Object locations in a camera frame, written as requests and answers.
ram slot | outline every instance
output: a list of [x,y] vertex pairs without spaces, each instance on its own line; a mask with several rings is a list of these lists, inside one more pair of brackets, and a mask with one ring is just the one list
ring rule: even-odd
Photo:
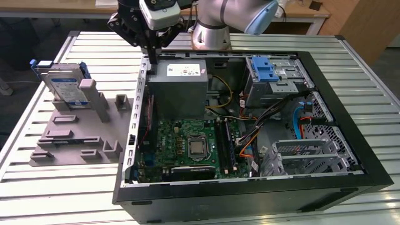
[[220,160],[220,172],[222,174],[228,174],[228,157],[226,157],[226,149],[224,145],[224,125],[221,123],[222,121],[216,120],[213,123],[214,127],[214,133],[216,133],[216,142],[217,142],[217,151],[218,151],[218,160]]
[[228,152],[228,159],[229,159],[229,170],[236,171],[236,158],[234,158],[234,147],[233,147],[233,141],[232,141],[232,135],[230,135],[230,129],[229,129],[229,123],[228,120],[222,121],[224,123],[224,131],[225,131],[225,136],[224,136],[224,145],[225,145],[225,150]]

metal table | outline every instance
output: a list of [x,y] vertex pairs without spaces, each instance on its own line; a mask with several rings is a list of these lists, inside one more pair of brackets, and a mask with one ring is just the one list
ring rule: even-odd
[[[112,32],[70,32],[54,59],[89,66],[106,96],[133,96],[141,52]],[[188,34],[169,49],[188,49]],[[240,217],[189,224],[360,224],[400,223],[400,103],[345,41],[333,36],[232,34],[233,49],[309,51],[334,88],[394,185],[357,196],[324,212]],[[29,156],[50,118],[52,94],[40,84],[0,152],[1,224],[132,224],[110,204],[117,164],[30,167]]]

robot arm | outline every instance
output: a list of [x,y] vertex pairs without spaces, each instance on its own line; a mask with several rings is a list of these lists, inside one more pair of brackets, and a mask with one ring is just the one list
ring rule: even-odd
[[[108,27],[133,47],[141,47],[150,64],[157,63],[161,47],[184,31],[180,10],[190,5],[192,0],[118,0],[118,10],[110,16]],[[166,27],[158,36],[157,30]]]
[[[184,31],[180,10],[194,0],[118,0],[118,11],[108,27],[132,46],[140,46],[150,64],[157,63],[161,47],[166,47]],[[229,47],[228,26],[249,34],[260,34],[277,10],[276,0],[201,0],[193,46],[198,49]],[[168,28],[158,36],[158,30]]]

open computer tower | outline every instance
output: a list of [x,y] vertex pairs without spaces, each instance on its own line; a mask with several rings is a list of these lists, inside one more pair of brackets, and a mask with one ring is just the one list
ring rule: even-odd
[[390,184],[308,52],[142,58],[113,193],[138,223],[325,210]]

black case frame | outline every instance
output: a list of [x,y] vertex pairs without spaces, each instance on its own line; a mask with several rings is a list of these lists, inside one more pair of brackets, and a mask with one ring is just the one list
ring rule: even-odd
[[166,58],[174,58],[176,53],[184,53],[186,58],[190,54],[196,54],[197,59],[200,55],[208,53],[218,56],[228,53],[294,54],[314,83],[364,174],[176,186],[165,184],[120,187],[124,156],[121,154],[112,203],[121,205],[138,223],[325,210],[353,196],[374,192],[393,184],[309,52],[168,50],[162,53],[168,53]]

